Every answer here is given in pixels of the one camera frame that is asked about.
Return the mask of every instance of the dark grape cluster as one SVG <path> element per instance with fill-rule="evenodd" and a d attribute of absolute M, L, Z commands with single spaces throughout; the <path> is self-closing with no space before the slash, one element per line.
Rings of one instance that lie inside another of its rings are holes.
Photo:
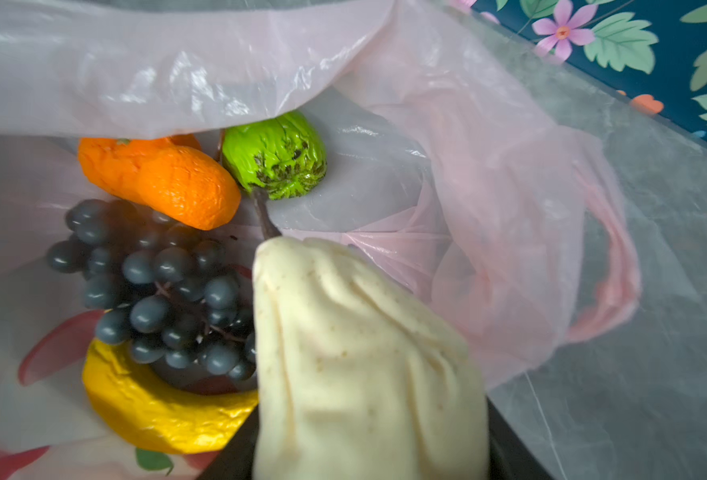
<path fill-rule="evenodd" d="M 132 359 L 246 380 L 255 371 L 252 307 L 216 240 L 127 200 L 84 200 L 66 214 L 73 234 L 47 251 L 58 272 L 82 272 L 84 305 L 105 310 L 95 336 L 128 342 Z"/>

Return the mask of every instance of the dark blue background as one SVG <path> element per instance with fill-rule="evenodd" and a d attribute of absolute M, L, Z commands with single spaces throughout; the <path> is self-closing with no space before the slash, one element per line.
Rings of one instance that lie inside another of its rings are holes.
<path fill-rule="evenodd" d="M 575 10 L 586 5 L 584 0 L 572 0 L 572 3 Z M 612 12 L 625 3 L 623 0 L 615 0 L 599 5 L 594 18 Z M 707 84 L 694 92 L 689 88 L 695 70 L 694 60 L 707 50 L 707 23 L 683 23 L 680 20 L 685 14 L 706 4 L 707 0 L 634 0 L 615 12 L 633 12 L 636 14 L 634 20 L 651 22 L 646 30 L 657 35 L 658 43 L 651 46 L 655 53 L 655 68 L 650 74 L 628 67 L 622 72 L 609 66 L 602 68 L 595 62 L 589 62 L 583 47 L 577 45 L 572 45 L 572 55 L 567 62 L 610 87 L 625 91 L 629 98 L 641 94 L 652 95 L 655 100 L 663 102 L 664 108 L 660 112 L 662 117 L 690 132 L 705 131 L 704 140 L 707 141 L 707 122 L 699 117 L 707 111 L 692 100 L 693 97 L 707 94 Z M 509 0 L 500 12 L 496 12 L 495 8 L 495 0 L 478 0 L 473 5 L 477 12 L 493 13 L 513 32 L 518 32 L 527 23 L 528 18 L 521 10 L 519 0 Z M 587 28 L 594 26 L 596 23 L 591 23 Z M 521 32 L 521 36 L 529 40 L 543 38 L 532 31 L 531 23 Z"/>

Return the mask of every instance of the plastic bag handle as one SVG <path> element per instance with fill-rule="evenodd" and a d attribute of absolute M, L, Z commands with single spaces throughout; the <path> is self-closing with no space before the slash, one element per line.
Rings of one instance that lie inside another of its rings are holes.
<path fill-rule="evenodd" d="M 641 295 L 636 248 L 623 213 L 612 206 L 594 175 L 584 174 L 577 168 L 575 176 L 586 207 L 607 230 L 609 248 L 608 274 L 596 287 L 596 304 L 580 312 L 577 321 L 570 325 L 566 337 L 569 343 L 590 340 L 627 322 L 636 311 Z"/>

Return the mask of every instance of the pink flower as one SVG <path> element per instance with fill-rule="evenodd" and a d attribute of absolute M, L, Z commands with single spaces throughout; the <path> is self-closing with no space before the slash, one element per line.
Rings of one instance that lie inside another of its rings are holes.
<path fill-rule="evenodd" d="M 476 0 L 450 0 L 449 5 L 465 14 L 471 13 L 471 7 L 476 3 Z"/>
<path fill-rule="evenodd" d="M 587 45 L 596 36 L 588 28 L 579 28 L 588 23 L 596 14 L 598 5 L 586 5 L 572 15 L 572 2 L 559 0 L 553 9 L 553 20 L 541 18 L 532 24 L 532 30 L 538 35 L 550 35 L 538 42 L 535 53 L 544 57 L 556 46 L 556 58 L 564 62 L 572 53 L 572 44 Z"/>
<path fill-rule="evenodd" d="M 480 15 L 482 15 L 484 18 L 489 20 L 492 23 L 500 24 L 500 20 L 497 19 L 497 17 L 489 12 L 481 12 Z"/>

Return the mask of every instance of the grape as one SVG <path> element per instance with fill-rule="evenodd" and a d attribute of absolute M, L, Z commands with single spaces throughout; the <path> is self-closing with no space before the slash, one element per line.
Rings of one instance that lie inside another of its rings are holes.
<path fill-rule="evenodd" d="M 66 226 L 68 226 L 68 229 L 71 232 L 75 231 L 76 228 L 81 224 L 82 224 L 81 222 L 79 222 L 78 220 L 76 220 L 76 218 L 74 218 L 73 208 L 71 208 L 70 210 L 68 210 L 66 212 Z"/>
<path fill-rule="evenodd" d="M 120 306 L 133 306 L 147 296 L 156 294 L 154 283 L 144 283 L 141 285 L 129 285 L 129 292 L 125 295 L 125 301 Z"/>
<path fill-rule="evenodd" d="M 132 327 L 140 333 L 158 332 L 169 324 L 171 312 L 172 308 L 166 297 L 147 296 L 132 307 L 129 320 Z"/>
<path fill-rule="evenodd" d="M 64 240 L 52 245 L 45 256 L 47 265 L 62 274 L 73 274 L 84 268 L 90 248 L 78 240 Z"/>
<path fill-rule="evenodd" d="M 254 373 L 255 365 L 245 359 L 241 359 L 239 363 L 228 372 L 228 378 L 235 382 L 243 382 L 244 380 L 250 379 Z"/>
<path fill-rule="evenodd" d="M 216 276 L 205 286 L 205 301 L 218 310 L 232 306 L 239 293 L 239 284 L 229 275 Z"/>
<path fill-rule="evenodd" d="M 258 351 L 255 349 L 255 332 L 252 332 L 244 342 L 244 358 L 252 363 L 257 363 Z"/>
<path fill-rule="evenodd" d="M 164 232 L 164 227 L 158 224 L 142 227 L 138 235 L 138 247 L 144 250 L 155 250 L 162 244 Z"/>
<path fill-rule="evenodd" d="M 165 360 L 173 369 L 185 369 L 196 360 L 196 355 L 191 349 L 173 350 L 166 353 Z"/>
<path fill-rule="evenodd" d="M 115 308 L 104 313 L 95 327 L 95 337 L 106 345 L 121 345 L 131 335 L 129 310 L 126 308 Z"/>
<path fill-rule="evenodd" d="M 129 354 L 137 363 L 153 363 L 166 353 L 158 334 L 140 335 L 129 347 Z"/>
<path fill-rule="evenodd" d="M 194 260 L 179 246 L 170 246 L 156 255 L 154 270 L 159 280 L 177 283 L 194 270 Z"/>
<path fill-rule="evenodd" d="M 113 230 L 108 219 L 92 218 L 76 228 L 76 236 L 85 244 L 98 246 L 109 241 Z"/>
<path fill-rule="evenodd" d="M 151 214 L 151 220 L 162 225 L 172 225 L 175 222 L 171 217 L 164 215 L 162 212 L 157 212 L 156 210 Z"/>
<path fill-rule="evenodd" d="M 205 295 L 205 281 L 197 276 L 188 276 L 175 284 L 175 290 L 186 302 L 198 302 Z"/>
<path fill-rule="evenodd" d="M 217 332 L 210 332 L 202 339 L 198 347 L 196 347 L 196 357 L 200 365 L 207 365 L 207 351 L 222 339 L 223 337 Z"/>
<path fill-rule="evenodd" d="M 225 375 L 239 362 L 239 349 L 233 342 L 217 342 L 207 349 L 207 371 L 212 375 Z"/>
<path fill-rule="evenodd" d="M 95 274 L 84 287 L 84 306 L 108 310 L 118 306 L 127 290 L 124 280 L 114 274 Z"/>
<path fill-rule="evenodd" d="M 241 308 L 236 317 L 228 323 L 228 331 L 234 336 L 244 337 L 254 330 L 252 322 L 252 309 Z"/>
<path fill-rule="evenodd" d="M 162 331 L 162 341 L 173 350 L 188 348 L 196 342 L 196 336 L 202 328 L 201 322 L 196 317 L 184 315 L 175 325 L 168 326 Z"/>
<path fill-rule="evenodd" d="M 213 240 L 203 240 L 192 251 L 198 269 L 203 274 L 212 274 L 220 267 L 221 247 Z"/>
<path fill-rule="evenodd" d="M 87 260 L 90 274 L 108 274 L 116 271 L 122 262 L 122 253 L 107 246 L 98 246 Z"/>
<path fill-rule="evenodd" d="M 135 205 L 128 200 L 114 200 L 109 204 L 109 215 L 120 220 L 126 226 L 139 225 L 142 222 Z"/>
<path fill-rule="evenodd" d="M 210 325 L 223 328 L 234 321 L 236 318 L 236 312 L 237 310 L 235 305 L 223 310 L 210 309 L 207 312 L 207 321 Z"/>
<path fill-rule="evenodd" d="M 75 230 L 76 228 L 71 228 L 71 225 L 82 225 L 88 220 L 103 215 L 108 209 L 109 205 L 104 200 L 97 198 L 82 200 L 66 212 L 66 225 L 69 225 L 71 230 Z"/>
<path fill-rule="evenodd" d="M 147 250 L 129 254 L 122 264 L 122 273 L 130 283 L 154 283 L 153 260 L 153 252 Z"/>
<path fill-rule="evenodd" d="M 199 230 L 188 225 L 177 224 L 171 226 L 162 237 L 164 246 L 179 246 L 184 250 L 192 248 L 199 241 Z"/>

